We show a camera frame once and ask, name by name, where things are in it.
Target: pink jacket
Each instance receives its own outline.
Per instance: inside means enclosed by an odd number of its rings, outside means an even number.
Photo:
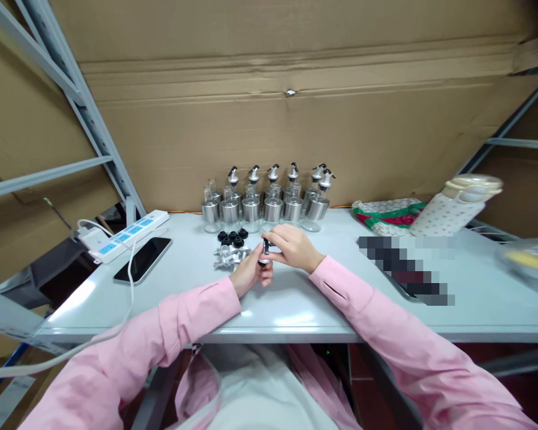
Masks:
[[[331,257],[309,279],[387,361],[427,428],[538,428],[492,375]],[[120,407],[141,390],[150,369],[168,366],[185,345],[240,311],[227,277],[166,298],[116,338],[71,359],[20,429],[123,428]],[[342,390],[312,349],[292,345],[289,356],[293,372],[337,425],[358,428]],[[176,394],[180,420],[211,406],[219,391],[214,372],[199,355],[192,360]],[[215,405],[210,409],[198,428],[213,419]]]

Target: table surface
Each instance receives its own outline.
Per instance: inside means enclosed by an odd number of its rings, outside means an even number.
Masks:
[[[169,237],[172,246],[147,278],[135,287],[133,315],[181,293],[229,274],[216,271],[216,235],[205,233],[200,216],[172,214],[168,231],[150,234]],[[409,258],[423,261],[424,270],[437,271],[448,284],[454,306],[427,306],[406,300],[375,264],[360,251],[358,239],[374,236],[350,210],[328,210],[323,229],[308,233],[322,253],[329,254],[356,275],[452,342],[538,342],[538,294],[509,274],[494,254],[501,245],[463,229],[454,238],[454,258],[437,259],[434,250],[408,249]],[[254,234],[250,248],[260,242]],[[113,276],[127,263],[129,252],[101,265],[36,332],[40,339],[85,342],[117,325],[129,305],[129,286]],[[242,299],[240,315],[204,336],[209,343],[358,342],[360,338],[307,275],[275,264],[274,282],[255,285]]]

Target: smartphone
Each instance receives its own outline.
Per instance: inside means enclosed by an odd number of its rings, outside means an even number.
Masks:
[[[132,261],[132,279],[134,285],[140,284],[145,279],[149,271],[155,266],[171,244],[172,240],[168,238],[151,238],[136,252]],[[128,264],[129,262],[115,274],[114,280],[116,282],[130,283],[130,278],[127,274]]]

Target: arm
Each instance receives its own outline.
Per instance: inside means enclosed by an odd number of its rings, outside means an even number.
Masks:
[[[122,428],[120,405],[137,395],[153,366],[169,366],[185,345],[237,315],[254,283],[271,283],[273,266],[257,264],[262,251],[257,246],[230,277],[169,296],[115,338],[73,357],[19,428]]]
[[[333,258],[321,255],[301,231],[278,226],[263,237],[282,251],[269,258],[307,271],[385,359],[428,428],[538,428],[496,378]]]

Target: metal shelving rack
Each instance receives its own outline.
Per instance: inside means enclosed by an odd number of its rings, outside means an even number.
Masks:
[[[126,212],[132,214],[137,209],[141,216],[146,215],[142,201],[127,174],[118,149],[102,119],[48,0],[16,0],[16,4],[20,8],[32,35],[24,29],[1,2],[0,27],[62,89],[96,151],[97,157],[0,182],[0,196],[96,165],[103,165],[120,198],[126,203]],[[518,109],[499,132],[486,142],[475,157],[467,163],[462,172],[472,171],[495,145],[538,148],[538,140],[505,138],[512,126],[537,99],[538,90]],[[33,338],[33,333],[42,321],[43,319],[33,312],[0,295],[0,333],[55,354],[61,353],[70,346],[36,341]]]

